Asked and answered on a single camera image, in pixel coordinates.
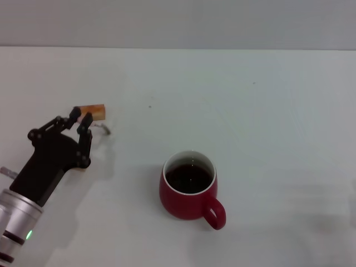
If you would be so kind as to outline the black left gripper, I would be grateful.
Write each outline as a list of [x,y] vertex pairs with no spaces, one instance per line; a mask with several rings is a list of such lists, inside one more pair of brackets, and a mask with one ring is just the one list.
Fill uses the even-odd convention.
[[10,185],[11,191],[43,207],[68,170],[89,167],[92,113],[82,118],[77,128],[78,141],[61,133],[70,130],[80,116],[80,108],[74,107],[68,117],[56,116],[28,133],[34,153]]

